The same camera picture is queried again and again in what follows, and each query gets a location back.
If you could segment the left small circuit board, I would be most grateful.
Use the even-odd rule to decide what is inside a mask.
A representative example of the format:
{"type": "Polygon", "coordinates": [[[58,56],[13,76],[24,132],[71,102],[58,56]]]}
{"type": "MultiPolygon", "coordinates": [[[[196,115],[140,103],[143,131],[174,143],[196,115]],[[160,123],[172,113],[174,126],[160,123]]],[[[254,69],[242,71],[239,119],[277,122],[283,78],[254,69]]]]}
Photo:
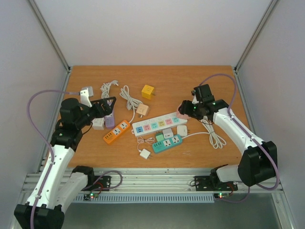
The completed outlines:
{"type": "Polygon", "coordinates": [[[83,195],[83,200],[84,201],[91,201],[93,199],[96,199],[99,195],[97,193],[90,193],[90,194],[84,194],[83,195]]]}

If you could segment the yellow cube socket adapter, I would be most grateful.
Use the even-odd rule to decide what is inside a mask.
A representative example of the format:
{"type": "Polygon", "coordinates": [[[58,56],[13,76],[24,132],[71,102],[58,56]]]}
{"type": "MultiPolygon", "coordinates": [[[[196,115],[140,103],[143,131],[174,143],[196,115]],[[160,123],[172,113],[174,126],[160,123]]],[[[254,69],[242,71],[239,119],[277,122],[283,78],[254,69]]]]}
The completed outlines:
{"type": "Polygon", "coordinates": [[[155,88],[153,86],[150,85],[144,85],[144,87],[141,90],[141,96],[142,98],[151,100],[154,96],[155,93],[155,88]]]}

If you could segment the left aluminium corner post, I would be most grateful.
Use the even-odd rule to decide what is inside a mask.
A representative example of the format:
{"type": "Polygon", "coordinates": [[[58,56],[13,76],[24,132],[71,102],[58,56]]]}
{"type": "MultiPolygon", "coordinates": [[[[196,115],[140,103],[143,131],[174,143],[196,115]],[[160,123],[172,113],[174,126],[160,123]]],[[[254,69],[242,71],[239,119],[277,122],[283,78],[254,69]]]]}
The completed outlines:
{"type": "Polygon", "coordinates": [[[47,39],[49,40],[49,42],[51,43],[53,49],[55,50],[57,56],[59,57],[64,69],[69,72],[71,67],[69,66],[66,58],[64,57],[64,54],[62,53],[58,43],[56,42],[56,39],[54,38],[41,10],[39,9],[38,4],[36,3],[35,0],[27,0],[27,3],[29,4],[29,6],[31,7],[35,17],[38,20],[38,23],[40,24],[42,30],[44,31],[47,39]]]}

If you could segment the pink cube socket adapter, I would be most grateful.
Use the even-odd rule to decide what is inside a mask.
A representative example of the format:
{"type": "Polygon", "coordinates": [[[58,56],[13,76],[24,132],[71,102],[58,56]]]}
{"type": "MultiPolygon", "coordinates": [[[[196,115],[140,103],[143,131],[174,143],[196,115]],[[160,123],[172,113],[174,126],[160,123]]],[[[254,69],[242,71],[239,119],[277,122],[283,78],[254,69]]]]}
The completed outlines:
{"type": "Polygon", "coordinates": [[[188,116],[186,114],[181,114],[179,112],[179,108],[177,108],[177,110],[176,110],[176,117],[179,118],[179,119],[183,119],[183,120],[188,120],[188,119],[191,118],[190,116],[188,116]]]}

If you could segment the white usb charger with cable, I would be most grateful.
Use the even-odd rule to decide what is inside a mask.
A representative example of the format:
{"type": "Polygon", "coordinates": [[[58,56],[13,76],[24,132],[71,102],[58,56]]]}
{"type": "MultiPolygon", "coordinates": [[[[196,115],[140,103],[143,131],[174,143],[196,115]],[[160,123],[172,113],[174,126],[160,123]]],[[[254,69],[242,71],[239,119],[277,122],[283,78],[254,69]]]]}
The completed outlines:
{"type": "Polygon", "coordinates": [[[137,137],[137,150],[139,152],[139,156],[147,160],[151,156],[151,152],[148,151],[147,149],[140,149],[139,146],[141,144],[153,145],[154,143],[155,143],[154,137],[149,137],[147,139],[144,139],[142,137],[137,137]]]}

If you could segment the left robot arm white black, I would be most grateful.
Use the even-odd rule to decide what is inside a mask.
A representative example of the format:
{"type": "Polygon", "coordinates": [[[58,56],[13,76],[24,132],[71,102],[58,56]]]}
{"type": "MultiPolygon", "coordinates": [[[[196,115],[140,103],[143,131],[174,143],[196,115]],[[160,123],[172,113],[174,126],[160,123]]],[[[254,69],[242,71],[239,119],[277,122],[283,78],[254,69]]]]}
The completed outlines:
{"type": "Polygon", "coordinates": [[[65,212],[82,190],[95,187],[91,167],[77,166],[63,187],[60,183],[83,136],[82,129],[93,119],[103,118],[113,111],[116,97],[82,104],[76,98],[62,101],[60,120],[48,143],[50,155],[40,179],[25,204],[18,204],[14,216],[23,229],[60,229],[65,212]]]}

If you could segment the aluminium corner post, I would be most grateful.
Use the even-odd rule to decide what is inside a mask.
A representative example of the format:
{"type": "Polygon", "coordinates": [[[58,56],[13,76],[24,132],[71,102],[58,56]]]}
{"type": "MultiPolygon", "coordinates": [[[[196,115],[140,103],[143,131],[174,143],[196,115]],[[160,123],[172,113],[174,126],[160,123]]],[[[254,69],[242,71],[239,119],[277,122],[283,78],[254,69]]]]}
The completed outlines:
{"type": "Polygon", "coordinates": [[[245,62],[247,56],[250,54],[251,50],[253,49],[255,43],[257,42],[260,34],[262,33],[264,27],[266,26],[266,24],[268,23],[271,15],[273,14],[276,6],[278,5],[280,1],[279,0],[271,0],[266,8],[266,10],[264,11],[257,27],[255,28],[248,44],[246,45],[241,57],[239,58],[236,66],[234,67],[234,72],[236,74],[238,74],[239,70],[241,69],[243,63],[245,62]]]}
{"type": "Polygon", "coordinates": [[[66,58],[64,57],[64,54],[62,53],[58,43],[56,42],[56,39],[54,38],[41,10],[39,9],[38,4],[36,3],[35,0],[27,0],[27,3],[29,4],[29,6],[31,7],[35,17],[38,20],[38,23],[40,24],[42,30],[44,31],[47,39],[49,40],[49,42],[51,43],[53,49],[55,50],[57,56],[59,57],[64,69],[69,72],[71,67],[69,66],[66,58]]]}

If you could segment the teal power strip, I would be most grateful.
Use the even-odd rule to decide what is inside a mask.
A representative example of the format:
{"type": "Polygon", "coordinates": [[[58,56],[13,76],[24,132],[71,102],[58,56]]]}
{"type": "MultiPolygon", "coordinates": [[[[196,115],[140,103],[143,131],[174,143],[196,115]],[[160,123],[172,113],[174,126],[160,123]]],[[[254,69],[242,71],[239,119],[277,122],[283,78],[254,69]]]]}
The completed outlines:
{"type": "Polygon", "coordinates": [[[171,138],[164,139],[163,141],[156,142],[152,145],[155,154],[164,152],[173,147],[179,146],[183,142],[180,135],[174,135],[171,138]]]}

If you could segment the white grey plug adapter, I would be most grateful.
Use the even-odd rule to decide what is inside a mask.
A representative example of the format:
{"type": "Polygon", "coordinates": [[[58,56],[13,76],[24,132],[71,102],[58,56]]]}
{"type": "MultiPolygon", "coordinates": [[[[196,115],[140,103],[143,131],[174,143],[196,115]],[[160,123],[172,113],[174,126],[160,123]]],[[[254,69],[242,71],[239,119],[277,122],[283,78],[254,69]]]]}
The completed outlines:
{"type": "Polygon", "coordinates": [[[162,132],[163,132],[164,139],[169,139],[169,138],[172,138],[174,136],[173,131],[172,131],[171,128],[164,129],[164,130],[162,130],[162,132]]]}

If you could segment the green plug adapter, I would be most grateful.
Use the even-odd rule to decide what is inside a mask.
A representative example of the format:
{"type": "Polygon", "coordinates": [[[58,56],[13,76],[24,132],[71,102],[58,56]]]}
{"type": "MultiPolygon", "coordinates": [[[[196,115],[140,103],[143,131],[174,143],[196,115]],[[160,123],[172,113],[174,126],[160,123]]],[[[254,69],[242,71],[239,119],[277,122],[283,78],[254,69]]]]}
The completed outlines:
{"type": "Polygon", "coordinates": [[[161,142],[164,140],[164,136],[163,136],[163,133],[162,132],[158,132],[155,134],[155,139],[157,142],[161,142]]]}

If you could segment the aluminium rail frame front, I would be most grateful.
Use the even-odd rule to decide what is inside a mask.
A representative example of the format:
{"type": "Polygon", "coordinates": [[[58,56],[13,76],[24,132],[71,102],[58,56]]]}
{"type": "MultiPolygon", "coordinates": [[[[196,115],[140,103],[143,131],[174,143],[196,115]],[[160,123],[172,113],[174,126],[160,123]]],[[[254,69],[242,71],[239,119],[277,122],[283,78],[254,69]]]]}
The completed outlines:
{"type": "MultiPolygon", "coordinates": [[[[110,170],[120,171],[122,184],[110,190],[111,193],[195,193],[195,187],[189,184],[195,176],[207,176],[211,168],[94,168],[95,175],[110,170]]],[[[60,187],[68,181],[72,168],[65,170],[60,187]]],[[[22,193],[31,193],[41,172],[27,174],[21,188],[22,193]]],[[[283,193],[280,184],[275,190],[265,190],[255,185],[251,193],[283,193]]]]}

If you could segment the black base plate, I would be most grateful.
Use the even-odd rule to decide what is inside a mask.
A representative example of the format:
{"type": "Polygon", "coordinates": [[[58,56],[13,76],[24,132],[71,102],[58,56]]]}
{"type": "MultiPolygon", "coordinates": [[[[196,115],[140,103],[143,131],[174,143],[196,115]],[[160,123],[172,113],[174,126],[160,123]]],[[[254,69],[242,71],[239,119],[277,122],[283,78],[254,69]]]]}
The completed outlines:
{"type": "Polygon", "coordinates": [[[223,183],[212,176],[195,176],[196,191],[237,191],[238,186],[232,181],[223,183]]]}
{"type": "Polygon", "coordinates": [[[92,191],[92,190],[102,190],[108,191],[111,184],[111,176],[103,176],[101,177],[94,185],[90,187],[85,187],[82,191],[92,191]]]}

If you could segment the small circuit board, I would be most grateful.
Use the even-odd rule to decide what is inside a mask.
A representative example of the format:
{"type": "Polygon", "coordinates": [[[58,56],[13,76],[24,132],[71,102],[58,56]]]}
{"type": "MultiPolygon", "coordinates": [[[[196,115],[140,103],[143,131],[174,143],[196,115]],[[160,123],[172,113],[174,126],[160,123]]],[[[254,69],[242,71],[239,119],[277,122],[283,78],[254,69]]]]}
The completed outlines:
{"type": "Polygon", "coordinates": [[[231,196],[230,193],[214,193],[214,198],[216,199],[228,198],[230,196],[231,196]]]}
{"type": "Polygon", "coordinates": [[[84,194],[83,195],[83,200],[84,201],[91,201],[93,199],[96,199],[99,195],[97,193],[90,193],[90,194],[84,194]]]}

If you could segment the beige cube socket adapter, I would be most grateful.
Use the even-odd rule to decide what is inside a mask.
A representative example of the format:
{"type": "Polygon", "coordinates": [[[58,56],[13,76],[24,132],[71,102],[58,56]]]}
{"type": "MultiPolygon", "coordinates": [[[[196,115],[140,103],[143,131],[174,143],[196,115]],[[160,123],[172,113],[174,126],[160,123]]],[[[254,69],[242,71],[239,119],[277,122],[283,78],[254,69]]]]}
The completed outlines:
{"type": "Polygon", "coordinates": [[[149,106],[145,104],[139,104],[136,109],[136,113],[140,118],[142,118],[143,116],[147,116],[148,112],[149,112],[149,106]]]}

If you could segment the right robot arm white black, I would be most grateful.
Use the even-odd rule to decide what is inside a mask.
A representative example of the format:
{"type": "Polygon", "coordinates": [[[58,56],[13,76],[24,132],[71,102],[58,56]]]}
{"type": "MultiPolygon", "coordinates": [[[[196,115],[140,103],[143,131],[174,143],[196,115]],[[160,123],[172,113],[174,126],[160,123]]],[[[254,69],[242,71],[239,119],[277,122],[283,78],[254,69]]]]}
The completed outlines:
{"type": "Polygon", "coordinates": [[[252,133],[224,100],[195,104],[184,100],[178,112],[197,120],[207,117],[230,137],[242,154],[238,165],[217,167],[211,172],[212,187],[221,189],[227,182],[233,181],[242,182],[248,187],[257,185],[265,190],[278,187],[280,180],[276,145],[252,133]]]}

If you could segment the purple power strip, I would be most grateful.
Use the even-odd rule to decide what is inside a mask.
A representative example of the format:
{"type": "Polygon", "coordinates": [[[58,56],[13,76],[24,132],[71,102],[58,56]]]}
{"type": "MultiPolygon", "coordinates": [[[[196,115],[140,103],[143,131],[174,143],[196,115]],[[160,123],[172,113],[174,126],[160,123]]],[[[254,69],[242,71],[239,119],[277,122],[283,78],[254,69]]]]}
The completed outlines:
{"type": "Polygon", "coordinates": [[[105,127],[107,129],[113,129],[115,127],[114,111],[110,115],[105,116],[105,127]]]}

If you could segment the right aluminium corner post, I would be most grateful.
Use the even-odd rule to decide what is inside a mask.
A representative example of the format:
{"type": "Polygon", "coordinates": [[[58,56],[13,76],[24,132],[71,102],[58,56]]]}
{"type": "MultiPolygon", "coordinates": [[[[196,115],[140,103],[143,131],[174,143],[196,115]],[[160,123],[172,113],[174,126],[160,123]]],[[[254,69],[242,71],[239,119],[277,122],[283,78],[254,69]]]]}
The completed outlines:
{"type": "Polygon", "coordinates": [[[273,14],[276,6],[278,5],[280,1],[279,0],[271,0],[266,8],[266,10],[264,11],[257,27],[255,28],[248,44],[246,45],[241,57],[239,58],[236,66],[234,67],[234,72],[236,74],[238,74],[239,70],[241,69],[243,63],[245,62],[247,56],[250,54],[251,50],[253,49],[255,43],[257,42],[260,34],[262,33],[264,27],[266,26],[266,24],[268,23],[271,15],[273,14]]]}

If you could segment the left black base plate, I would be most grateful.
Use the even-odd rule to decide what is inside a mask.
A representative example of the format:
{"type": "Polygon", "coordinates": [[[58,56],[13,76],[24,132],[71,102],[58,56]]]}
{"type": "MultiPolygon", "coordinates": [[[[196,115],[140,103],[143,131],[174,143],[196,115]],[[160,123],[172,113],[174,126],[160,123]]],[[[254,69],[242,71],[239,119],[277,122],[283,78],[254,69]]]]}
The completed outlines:
{"type": "Polygon", "coordinates": [[[92,191],[92,190],[102,190],[108,191],[111,184],[111,176],[103,176],[101,177],[94,185],[90,187],[85,187],[82,191],[92,191]]]}

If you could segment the long white power strip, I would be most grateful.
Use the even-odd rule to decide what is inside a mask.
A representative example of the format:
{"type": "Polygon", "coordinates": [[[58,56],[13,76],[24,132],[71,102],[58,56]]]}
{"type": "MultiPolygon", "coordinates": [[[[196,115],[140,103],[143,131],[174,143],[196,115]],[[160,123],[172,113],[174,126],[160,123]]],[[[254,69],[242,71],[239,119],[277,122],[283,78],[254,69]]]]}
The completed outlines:
{"type": "Polygon", "coordinates": [[[185,125],[187,120],[178,118],[176,112],[146,119],[132,124],[132,133],[135,137],[160,132],[164,129],[185,125]]]}

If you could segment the right small circuit board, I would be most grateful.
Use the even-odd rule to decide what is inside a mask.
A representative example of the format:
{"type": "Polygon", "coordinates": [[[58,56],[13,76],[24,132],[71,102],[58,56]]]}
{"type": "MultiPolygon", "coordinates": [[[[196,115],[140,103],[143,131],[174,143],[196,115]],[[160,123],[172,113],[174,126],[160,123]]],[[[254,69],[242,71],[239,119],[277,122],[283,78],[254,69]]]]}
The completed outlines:
{"type": "Polygon", "coordinates": [[[228,198],[230,196],[231,196],[230,193],[214,193],[214,198],[216,199],[228,198]]]}

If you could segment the white rounded plug adapter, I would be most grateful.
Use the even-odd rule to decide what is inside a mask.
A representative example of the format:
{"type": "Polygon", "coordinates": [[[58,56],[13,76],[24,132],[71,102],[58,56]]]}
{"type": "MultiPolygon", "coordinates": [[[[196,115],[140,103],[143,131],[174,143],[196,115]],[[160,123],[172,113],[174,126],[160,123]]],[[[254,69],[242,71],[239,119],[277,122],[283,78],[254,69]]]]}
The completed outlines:
{"type": "Polygon", "coordinates": [[[178,135],[180,135],[181,137],[188,136],[189,131],[186,125],[178,125],[176,128],[178,135]]]}

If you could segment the orange power strip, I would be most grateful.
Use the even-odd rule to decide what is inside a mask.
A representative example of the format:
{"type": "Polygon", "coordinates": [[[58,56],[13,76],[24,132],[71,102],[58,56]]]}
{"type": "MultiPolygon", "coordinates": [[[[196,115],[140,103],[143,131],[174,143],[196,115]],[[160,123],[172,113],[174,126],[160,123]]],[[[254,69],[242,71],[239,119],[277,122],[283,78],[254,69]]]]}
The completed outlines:
{"type": "Polygon", "coordinates": [[[130,128],[130,123],[126,120],[120,122],[114,129],[103,137],[103,140],[108,145],[114,143],[120,136],[122,136],[130,128]]]}

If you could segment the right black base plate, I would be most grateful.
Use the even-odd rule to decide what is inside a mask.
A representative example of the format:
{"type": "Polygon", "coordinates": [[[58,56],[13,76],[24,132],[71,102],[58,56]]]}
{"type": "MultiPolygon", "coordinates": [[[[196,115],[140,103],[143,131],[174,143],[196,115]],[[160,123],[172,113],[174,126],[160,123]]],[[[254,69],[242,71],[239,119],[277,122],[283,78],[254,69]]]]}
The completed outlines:
{"type": "Polygon", "coordinates": [[[195,176],[196,191],[237,191],[238,186],[232,181],[223,183],[212,176],[195,176]]]}

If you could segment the white cube adapter left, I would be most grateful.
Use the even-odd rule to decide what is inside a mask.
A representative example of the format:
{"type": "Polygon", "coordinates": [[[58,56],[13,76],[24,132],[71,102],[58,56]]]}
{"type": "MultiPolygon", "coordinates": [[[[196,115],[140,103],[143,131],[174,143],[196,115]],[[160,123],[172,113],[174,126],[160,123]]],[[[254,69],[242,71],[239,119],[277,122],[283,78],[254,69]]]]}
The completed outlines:
{"type": "Polygon", "coordinates": [[[105,119],[104,118],[95,118],[92,120],[92,127],[94,130],[104,130],[105,128],[105,119]]]}

